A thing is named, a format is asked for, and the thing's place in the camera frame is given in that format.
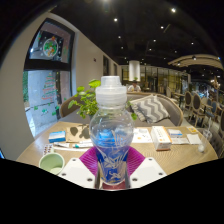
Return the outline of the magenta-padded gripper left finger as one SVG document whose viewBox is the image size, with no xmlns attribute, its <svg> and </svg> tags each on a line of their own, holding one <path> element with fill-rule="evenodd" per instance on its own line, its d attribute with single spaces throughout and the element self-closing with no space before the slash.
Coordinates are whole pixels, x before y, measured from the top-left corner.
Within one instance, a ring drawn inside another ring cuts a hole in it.
<svg viewBox="0 0 224 224">
<path fill-rule="evenodd" d="M 96 148 L 90 148 L 80 158 L 71 158 L 59 176 L 81 187 L 98 189 L 100 174 Z"/>
</svg>

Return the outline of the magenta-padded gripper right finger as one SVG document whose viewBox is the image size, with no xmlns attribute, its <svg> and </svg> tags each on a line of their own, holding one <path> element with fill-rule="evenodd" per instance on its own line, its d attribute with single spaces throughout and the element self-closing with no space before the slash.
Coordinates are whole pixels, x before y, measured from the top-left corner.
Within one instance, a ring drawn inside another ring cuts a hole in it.
<svg viewBox="0 0 224 224">
<path fill-rule="evenodd" d="M 136 149 L 129 148 L 125 178 L 127 188 L 140 188 L 165 176 L 165 171 L 153 157 L 144 157 Z"/>
</svg>

